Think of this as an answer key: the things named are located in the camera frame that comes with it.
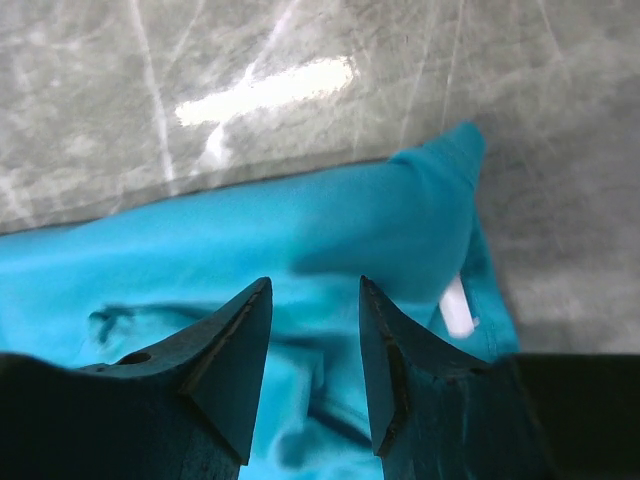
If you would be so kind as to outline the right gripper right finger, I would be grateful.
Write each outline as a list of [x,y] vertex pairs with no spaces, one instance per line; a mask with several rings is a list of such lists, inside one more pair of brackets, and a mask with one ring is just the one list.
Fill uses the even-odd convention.
[[387,479],[552,479],[512,359],[469,355],[369,278],[359,337],[374,454]]

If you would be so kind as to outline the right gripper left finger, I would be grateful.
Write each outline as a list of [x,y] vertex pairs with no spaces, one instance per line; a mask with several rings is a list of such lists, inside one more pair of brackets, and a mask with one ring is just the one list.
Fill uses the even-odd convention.
[[272,321],[260,278],[114,364],[1,357],[5,479],[234,479],[249,460]]

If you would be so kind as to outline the teal t shirt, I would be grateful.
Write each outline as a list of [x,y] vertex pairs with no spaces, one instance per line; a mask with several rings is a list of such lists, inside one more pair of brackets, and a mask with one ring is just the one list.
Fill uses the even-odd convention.
[[244,479],[378,479],[358,292],[484,361],[518,350],[475,206],[483,135],[462,123],[389,160],[173,198],[1,240],[1,347],[112,363],[259,277],[271,344]]

